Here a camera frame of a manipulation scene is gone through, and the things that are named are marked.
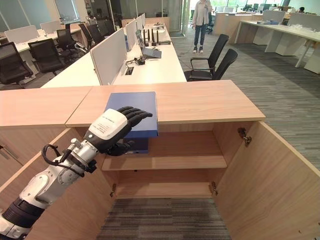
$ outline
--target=wooden countertop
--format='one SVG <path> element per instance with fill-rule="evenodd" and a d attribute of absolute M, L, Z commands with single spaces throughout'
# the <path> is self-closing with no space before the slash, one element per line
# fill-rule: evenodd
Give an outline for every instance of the wooden countertop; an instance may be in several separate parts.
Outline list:
<path fill-rule="evenodd" d="M 264 114 L 231 81 L 93 86 L 66 122 L 88 127 L 107 105 L 111 93 L 156 92 L 158 123 L 214 123 L 264 120 Z"/>
<path fill-rule="evenodd" d="M 64 127 L 91 88 L 82 86 L 0 91 L 0 128 Z"/>

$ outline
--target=computer monitor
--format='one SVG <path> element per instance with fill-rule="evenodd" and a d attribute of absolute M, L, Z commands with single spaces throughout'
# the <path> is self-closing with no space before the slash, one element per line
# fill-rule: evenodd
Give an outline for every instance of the computer monitor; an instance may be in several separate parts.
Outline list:
<path fill-rule="evenodd" d="M 270 7 L 271 7 L 271 4 L 265 4 L 265 5 L 263 6 L 263 11 L 264 11 L 264 10 L 269 10 Z"/>

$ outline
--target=person standing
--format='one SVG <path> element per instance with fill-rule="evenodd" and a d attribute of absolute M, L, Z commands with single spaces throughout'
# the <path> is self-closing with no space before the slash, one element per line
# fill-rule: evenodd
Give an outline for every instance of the person standing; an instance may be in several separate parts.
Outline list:
<path fill-rule="evenodd" d="M 196 3 L 192 25 L 195 27 L 195 36 L 194 36 L 194 49 L 193 53 L 196 53 L 198 50 L 198 40 L 199 34 L 201 32 L 200 37 L 200 53 L 204 52 L 204 42 L 205 42 L 205 35 L 207 24 L 209 23 L 209 13 L 212 11 L 212 6 L 209 0 L 200 0 Z"/>

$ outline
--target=robotic arm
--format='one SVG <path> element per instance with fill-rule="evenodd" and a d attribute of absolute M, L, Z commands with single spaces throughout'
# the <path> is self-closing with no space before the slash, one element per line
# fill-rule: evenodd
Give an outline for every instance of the robotic arm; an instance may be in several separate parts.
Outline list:
<path fill-rule="evenodd" d="M 57 146 L 46 145 L 42 156 L 49 167 L 34 176 L 19 197 L 0 215 L 0 240 L 23 240 L 41 214 L 52 205 L 65 190 L 85 172 L 93 173 L 96 167 L 94 157 L 101 154 L 120 156 L 134 143 L 119 143 L 142 119 L 152 113 L 126 106 L 118 111 L 108 109 L 89 127 L 80 142 L 73 138 L 63 155 Z M 52 148 L 57 157 L 50 161 L 46 152 Z"/>

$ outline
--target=cabinet hinge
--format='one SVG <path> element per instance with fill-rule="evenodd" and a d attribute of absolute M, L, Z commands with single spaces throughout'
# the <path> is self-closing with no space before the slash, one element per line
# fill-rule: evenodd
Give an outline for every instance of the cabinet hinge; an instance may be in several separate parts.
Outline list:
<path fill-rule="evenodd" d="M 246 147 L 248 147 L 249 144 L 250 144 L 251 141 L 252 141 L 252 137 L 247 136 L 247 130 L 246 130 L 244 127 L 238 128 L 238 133 L 239 133 L 239 136 L 240 136 L 241 138 L 243 138 L 243 140 L 244 140 L 244 145 L 245 145 Z"/>
<path fill-rule="evenodd" d="M 218 195 L 216 182 L 214 182 L 214 181 L 211 182 L 210 191 L 211 191 L 212 194 L 215 194 L 216 196 Z"/>
<path fill-rule="evenodd" d="M 117 184 L 113 184 L 112 185 L 112 192 L 110 192 L 110 197 L 113 197 L 114 196 L 114 193 L 116 192 L 116 188 L 117 188 Z"/>

